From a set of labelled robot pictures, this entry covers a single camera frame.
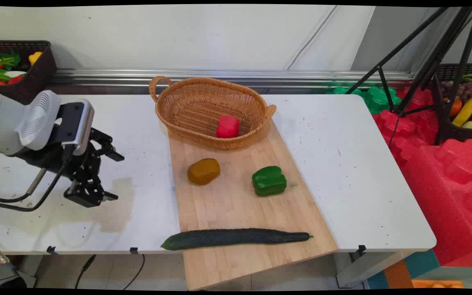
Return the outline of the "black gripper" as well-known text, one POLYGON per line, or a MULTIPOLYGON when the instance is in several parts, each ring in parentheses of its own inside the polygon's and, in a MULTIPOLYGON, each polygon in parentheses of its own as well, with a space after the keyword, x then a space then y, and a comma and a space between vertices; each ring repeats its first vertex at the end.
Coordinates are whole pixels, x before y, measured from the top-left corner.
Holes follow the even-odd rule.
POLYGON ((91 128, 90 141, 87 142, 86 151, 79 156, 72 156, 62 172, 60 168, 63 162, 64 147, 60 143, 54 144, 54 183, 63 177, 72 181, 68 189, 64 191, 64 198, 71 200, 86 208, 100 206, 103 202, 117 200, 118 196, 107 192, 99 179, 101 156, 107 156, 116 162, 124 161, 125 157, 116 151, 112 145, 112 136, 91 128), (96 149, 91 141, 100 145, 96 149))

